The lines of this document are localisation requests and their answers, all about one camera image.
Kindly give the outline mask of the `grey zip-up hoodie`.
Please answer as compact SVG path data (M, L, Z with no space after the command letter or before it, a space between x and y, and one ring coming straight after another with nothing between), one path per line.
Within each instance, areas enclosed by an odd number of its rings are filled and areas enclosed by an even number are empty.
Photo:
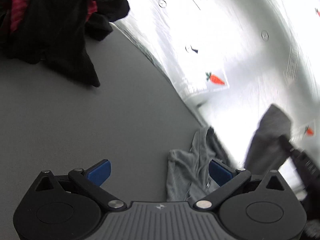
M271 105L252 138L244 167L260 176L278 170L289 157L279 138L282 135L290 138L291 126L291 119L278 106ZM209 176L211 160L233 166L211 126L195 132L189 151L171 150L166 180L167 202L194 204L218 189L218 184Z

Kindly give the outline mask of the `pile of dark clothes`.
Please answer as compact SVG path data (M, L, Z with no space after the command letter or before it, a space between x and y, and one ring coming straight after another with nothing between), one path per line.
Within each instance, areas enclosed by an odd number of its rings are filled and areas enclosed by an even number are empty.
M100 81L85 39L102 41L127 0L1 0L1 57L45 67L85 86Z

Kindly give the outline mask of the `white carrot-print curtain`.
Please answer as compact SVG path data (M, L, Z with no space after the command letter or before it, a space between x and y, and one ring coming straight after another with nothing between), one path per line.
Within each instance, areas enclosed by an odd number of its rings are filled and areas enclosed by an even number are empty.
M319 162L319 0L127 0L116 25L169 79L233 164L270 105Z

